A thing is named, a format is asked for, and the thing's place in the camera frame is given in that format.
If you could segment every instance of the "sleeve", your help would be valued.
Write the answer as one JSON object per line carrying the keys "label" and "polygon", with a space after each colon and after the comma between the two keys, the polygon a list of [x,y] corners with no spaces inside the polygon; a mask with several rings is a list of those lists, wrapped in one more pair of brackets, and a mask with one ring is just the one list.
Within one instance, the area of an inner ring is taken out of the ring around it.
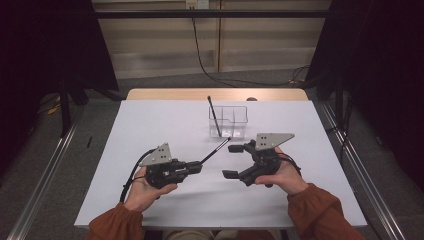
{"label": "sleeve", "polygon": [[142,220],[141,213],[130,211],[122,203],[118,203],[115,208],[90,222],[90,232],[86,240],[142,240],[144,238]]}
{"label": "sleeve", "polygon": [[314,184],[287,198],[288,214],[301,239],[365,239],[344,218],[340,200]]}

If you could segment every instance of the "human hand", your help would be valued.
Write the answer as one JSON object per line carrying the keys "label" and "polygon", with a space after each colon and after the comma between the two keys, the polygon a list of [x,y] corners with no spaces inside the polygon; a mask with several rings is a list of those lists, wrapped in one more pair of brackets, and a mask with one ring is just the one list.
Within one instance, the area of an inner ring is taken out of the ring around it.
{"label": "human hand", "polygon": [[[284,156],[279,147],[275,151]],[[295,195],[305,190],[309,185],[296,171],[294,166],[286,161],[281,161],[280,168],[274,175],[259,176],[255,180],[256,184],[275,184],[278,185],[288,195]]]}
{"label": "human hand", "polygon": [[[145,175],[146,167],[142,167],[135,173],[134,179]],[[127,200],[124,202],[124,207],[130,211],[144,212],[158,197],[175,189],[177,189],[177,184],[168,184],[161,189],[156,189],[150,186],[146,179],[138,178],[131,184],[131,190]]]}

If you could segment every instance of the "cable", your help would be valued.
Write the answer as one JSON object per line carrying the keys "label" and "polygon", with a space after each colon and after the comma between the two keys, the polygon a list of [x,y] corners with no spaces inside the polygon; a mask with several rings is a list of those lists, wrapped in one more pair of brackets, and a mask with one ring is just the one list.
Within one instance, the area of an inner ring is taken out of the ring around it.
{"label": "cable", "polygon": [[122,190],[122,193],[121,193],[121,198],[119,199],[119,202],[124,202],[124,200],[125,200],[125,196],[127,196],[127,192],[128,192],[128,189],[130,189],[130,186],[131,186],[131,184],[132,184],[132,182],[134,181],[134,180],[136,180],[136,179],[138,179],[138,178],[142,178],[142,177],[144,177],[144,176],[142,176],[142,177],[138,177],[138,178],[134,178],[133,179],[133,176],[134,176],[134,173],[135,173],[135,170],[137,170],[137,167],[138,167],[138,164],[140,164],[140,162],[147,156],[147,155],[149,155],[150,153],[152,153],[152,152],[154,152],[156,149],[150,149],[149,151],[147,151],[145,154],[143,154],[143,156],[141,156],[140,157],[140,159],[138,159],[138,161],[137,161],[137,163],[135,164],[135,166],[134,166],[134,168],[133,168],[133,170],[131,171],[131,174],[130,174],[130,177],[128,178],[128,180],[127,180],[127,183],[125,183],[125,185],[123,186],[124,187],[124,189]]}
{"label": "cable", "polygon": [[[211,80],[218,82],[218,83],[221,83],[221,84],[225,84],[225,85],[233,87],[233,88],[237,88],[237,87],[232,85],[232,84],[226,83],[226,81],[241,82],[241,83],[256,84],[256,85],[264,85],[264,86],[272,86],[272,87],[280,87],[280,86],[284,86],[284,85],[287,85],[287,84],[290,84],[290,83],[293,82],[294,79],[289,80],[289,81],[284,82],[284,83],[262,83],[262,82],[252,82],[252,81],[245,81],[245,80],[231,79],[231,78],[216,78],[216,77],[211,76],[210,74],[208,74],[206,72],[205,68],[203,67],[203,62],[202,62],[202,59],[200,57],[199,42],[197,40],[196,20],[194,18],[192,18],[192,23],[193,23],[193,30],[194,30],[194,38],[195,38],[195,41],[196,41],[197,58],[199,59],[200,68],[202,69],[203,73],[206,76],[208,76]],[[302,71],[304,68],[308,68],[308,67],[309,67],[309,65],[306,65],[306,66],[303,66],[303,67],[296,68],[294,71],[299,70],[299,69],[301,69],[301,71]],[[295,76],[294,71],[293,71],[293,76],[294,76],[293,78],[297,77],[299,75],[299,73],[301,72],[301,71],[299,71]]]}

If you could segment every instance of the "transparent box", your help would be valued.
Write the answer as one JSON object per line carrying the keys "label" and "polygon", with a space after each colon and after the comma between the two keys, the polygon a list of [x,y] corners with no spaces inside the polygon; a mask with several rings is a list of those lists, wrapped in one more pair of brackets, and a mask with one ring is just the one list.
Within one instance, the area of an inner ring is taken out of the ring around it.
{"label": "transparent box", "polygon": [[209,107],[209,136],[244,138],[247,125],[247,107],[214,106],[216,119]]}

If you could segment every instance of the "gray carpet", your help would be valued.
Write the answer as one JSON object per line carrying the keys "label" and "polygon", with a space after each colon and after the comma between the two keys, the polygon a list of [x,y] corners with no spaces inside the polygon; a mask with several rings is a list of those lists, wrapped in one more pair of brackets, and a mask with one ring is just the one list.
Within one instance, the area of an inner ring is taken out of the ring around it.
{"label": "gray carpet", "polygon": [[[299,74],[298,79],[304,78],[304,74],[305,72]],[[292,79],[292,75],[292,70],[272,70],[219,73],[213,76],[283,84]],[[227,81],[227,83],[237,87],[275,87],[236,81]],[[121,89],[119,94],[122,96],[126,96],[130,89],[140,87],[228,87],[209,79],[204,74],[120,80],[119,85]],[[286,84],[280,87],[292,87],[292,85]],[[84,239],[87,234],[86,230],[74,227],[73,223],[119,109],[119,103],[96,92],[87,91],[87,94],[90,102],[85,107],[71,103],[71,112],[75,114],[83,110],[83,115],[53,182],[49,186],[49,191],[27,233],[27,239]],[[331,128],[321,109],[322,103],[316,100],[315,89],[308,89],[307,94],[314,101],[324,127]],[[48,108],[50,105],[51,103],[41,106],[40,109]],[[25,207],[56,148],[60,133],[60,110],[52,115],[47,115],[45,112],[39,115],[34,131],[3,178],[0,189],[0,239],[7,238]],[[328,136],[338,154],[340,144],[334,133],[329,133]],[[349,136],[374,183],[394,213],[406,239],[422,239],[424,236],[422,227],[424,226],[424,194],[398,168],[390,149],[387,149],[384,144],[380,145],[376,140],[377,134],[355,107],[351,116]],[[357,176],[347,161],[344,161],[343,165],[352,187],[357,191],[364,213],[370,218],[382,239],[388,239]],[[359,230],[367,239],[378,239],[370,226]]]}

